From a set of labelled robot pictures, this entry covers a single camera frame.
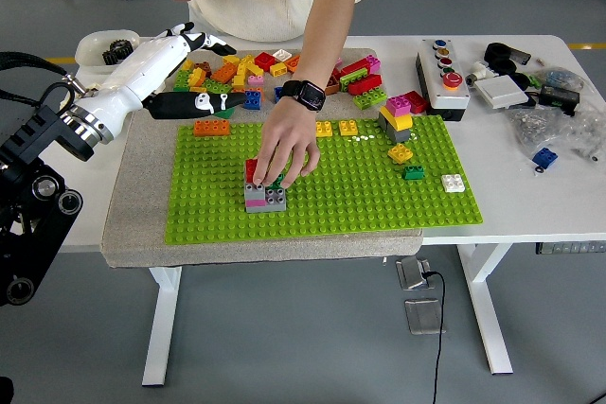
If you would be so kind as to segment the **person's left hand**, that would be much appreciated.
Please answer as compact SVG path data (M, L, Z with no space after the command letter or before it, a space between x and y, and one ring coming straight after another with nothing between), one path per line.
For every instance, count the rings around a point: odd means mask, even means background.
M283 97L261 129L253 182L269 185L283 173L281 184L288 188L298 177L313 172L319 158L316 112L308 110L292 97Z

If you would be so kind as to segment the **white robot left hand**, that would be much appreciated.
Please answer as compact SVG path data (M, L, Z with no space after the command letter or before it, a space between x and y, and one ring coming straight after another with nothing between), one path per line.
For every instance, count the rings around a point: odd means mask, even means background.
M232 56L236 49L218 37L194 33L192 23L174 26L140 44L91 96L81 97L69 113L92 132L95 142L107 144L122 131L126 116L145 107L145 100L158 90L194 50L209 50ZM156 119L200 118L242 104L244 95L192 95L179 98L164 94L151 114Z

